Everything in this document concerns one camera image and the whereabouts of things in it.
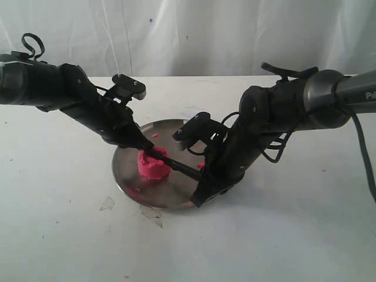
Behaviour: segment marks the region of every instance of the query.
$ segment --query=metal plate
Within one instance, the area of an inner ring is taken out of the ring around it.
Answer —
[[[195,156],[187,150],[178,151],[172,134],[187,122],[183,119],[167,119],[148,123],[140,129],[155,145],[164,147],[170,158],[193,168],[198,162],[203,162],[203,156]],[[205,144],[198,142],[192,149],[202,152]],[[168,176],[161,180],[147,179],[139,174],[137,156],[139,151],[132,148],[117,148],[112,159],[112,172],[116,183],[132,200],[148,207],[158,209],[183,209],[193,207],[189,200],[196,189],[197,182],[180,172],[171,170]]]

